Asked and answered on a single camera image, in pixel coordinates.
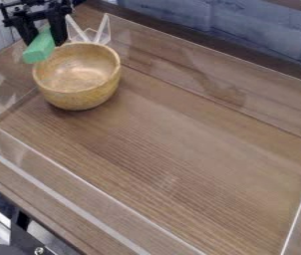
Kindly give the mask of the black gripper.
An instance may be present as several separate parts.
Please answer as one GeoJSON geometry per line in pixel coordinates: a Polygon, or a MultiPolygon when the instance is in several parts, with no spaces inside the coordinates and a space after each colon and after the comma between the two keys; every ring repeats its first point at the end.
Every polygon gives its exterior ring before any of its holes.
{"type": "Polygon", "coordinates": [[[72,11],[72,0],[13,0],[0,3],[2,23],[16,28],[25,45],[38,35],[33,22],[48,19],[54,45],[61,46],[68,39],[65,15],[72,11]]]}

